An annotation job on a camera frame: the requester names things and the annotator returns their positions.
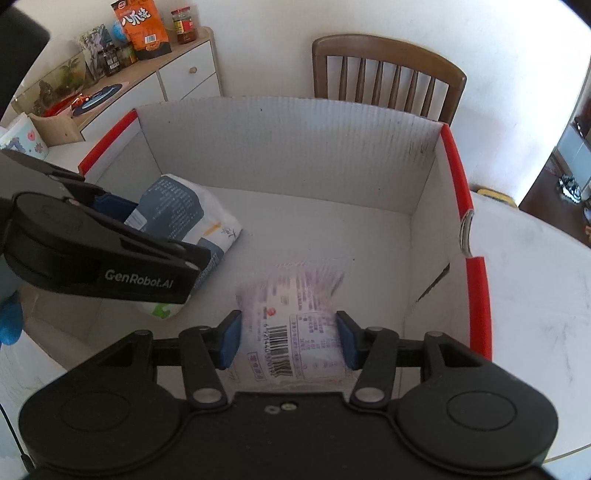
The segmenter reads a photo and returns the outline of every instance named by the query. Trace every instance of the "orange snack bag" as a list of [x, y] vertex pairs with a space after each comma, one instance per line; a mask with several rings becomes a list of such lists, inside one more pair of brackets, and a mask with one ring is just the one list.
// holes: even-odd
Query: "orange snack bag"
[[171, 52], [168, 35], [154, 0], [121, 0], [111, 4], [125, 35], [134, 45], [138, 60]]

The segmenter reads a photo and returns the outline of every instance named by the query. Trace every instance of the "fish tank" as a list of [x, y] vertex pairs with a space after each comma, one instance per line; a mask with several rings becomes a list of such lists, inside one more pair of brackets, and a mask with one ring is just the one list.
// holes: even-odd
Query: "fish tank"
[[68, 106], [93, 78], [80, 52], [45, 75], [11, 103], [17, 113], [52, 116]]

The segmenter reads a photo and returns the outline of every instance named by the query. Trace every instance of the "barcode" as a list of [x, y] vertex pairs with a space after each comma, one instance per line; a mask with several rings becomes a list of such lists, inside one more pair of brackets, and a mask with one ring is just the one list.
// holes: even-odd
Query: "barcode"
[[271, 354], [271, 370], [275, 377], [293, 377], [287, 325], [267, 328]]

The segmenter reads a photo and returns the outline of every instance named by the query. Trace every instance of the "cabinet drawer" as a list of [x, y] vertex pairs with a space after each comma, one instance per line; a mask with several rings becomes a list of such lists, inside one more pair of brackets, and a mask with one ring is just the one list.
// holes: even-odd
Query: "cabinet drawer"
[[185, 98], [207, 98], [207, 97], [219, 97], [220, 87], [217, 83], [217, 75], [214, 73], [205, 82], [193, 89]]
[[100, 140], [127, 112], [137, 106], [157, 102], [164, 102], [164, 95], [158, 76], [153, 73], [129, 92], [117, 98], [112, 105], [109, 105], [104, 112], [84, 127], [82, 136], [86, 141]]
[[188, 51], [159, 70], [168, 100], [180, 100], [215, 71], [210, 42]]

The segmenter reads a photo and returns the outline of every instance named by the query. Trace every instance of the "snack bag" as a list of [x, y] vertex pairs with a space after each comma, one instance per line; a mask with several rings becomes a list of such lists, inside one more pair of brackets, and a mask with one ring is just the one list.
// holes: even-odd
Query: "snack bag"
[[[242, 225], [208, 190], [174, 175], [162, 175], [144, 192], [125, 221], [127, 226], [160, 238], [207, 248], [212, 258], [198, 276], [193, 294], [222, 261], [240, 235]], [[139, 302], [140, 311], [168, 319], [183, 308], [170, 303]]]
[[111, 4], [125, 35], [134, 45], [138, 60], [171, 53], [168, 35], [154, 0], [121, 0]]
[[241, 287], [240, 348], [220, 375], [226, 389], [350, 394], [356, 375], [345, 365], [331, 301], [343, 276], [302, 264]]

